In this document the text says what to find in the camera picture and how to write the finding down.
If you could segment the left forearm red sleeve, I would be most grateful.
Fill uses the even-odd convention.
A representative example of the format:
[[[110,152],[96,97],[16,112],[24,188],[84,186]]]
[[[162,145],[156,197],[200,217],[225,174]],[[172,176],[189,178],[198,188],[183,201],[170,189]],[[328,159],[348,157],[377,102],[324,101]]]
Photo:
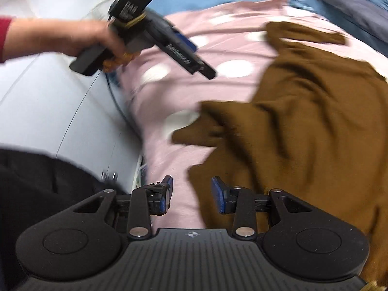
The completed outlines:
[[[36,18],[1,18],[1,63],[45,52],[63,53],[63,23]]]

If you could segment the person's left hand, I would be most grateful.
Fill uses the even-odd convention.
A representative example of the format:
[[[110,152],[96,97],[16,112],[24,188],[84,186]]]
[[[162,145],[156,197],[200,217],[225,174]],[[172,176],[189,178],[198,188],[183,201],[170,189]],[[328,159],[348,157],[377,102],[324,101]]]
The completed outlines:
[[[128,53],[124,42],[109,28],[108,22],[99,20],[64,21],[60,27],[57,52],[76,57],[82,50],[100,44],[114,55],[103,62],[105,72],[113,72],[120,66],[126,66],[140,55]]]

